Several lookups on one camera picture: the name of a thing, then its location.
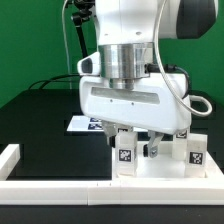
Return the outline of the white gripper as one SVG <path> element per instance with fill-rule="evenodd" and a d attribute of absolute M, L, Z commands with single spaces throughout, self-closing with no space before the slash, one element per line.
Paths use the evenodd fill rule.
<path fill-rule="evenodd" d="M 77 64 L 83 114 L 103 121 L 107 144 L 112 148 L 117 135 L 114 123 L 151 130 L 143 156 L 155 158 L 163 133 L 174 135 L 187 129 L 191 113 L 176 101 L 160 73 L 137 79 L 132 90 L 110 88 L 109 80 L 100 77 L 99 56 L 95 52 Z"/>

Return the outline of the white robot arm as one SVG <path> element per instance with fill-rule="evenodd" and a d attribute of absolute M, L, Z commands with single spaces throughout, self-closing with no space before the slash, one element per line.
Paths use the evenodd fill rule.
<path fill-rule="evenodd" d="M 166 134 L 187 131 L 191 116 L 211 103 L 189 93 L 189 79 L 162 64 L 159 40 L 198 39 L 215 23 L 218 0 L 95 0 L 91 6 L 97 51 L 78 62 L 83 113 L 103 121 L 108 139 L 121 130 L 148 131 L 154 157 Z"/>

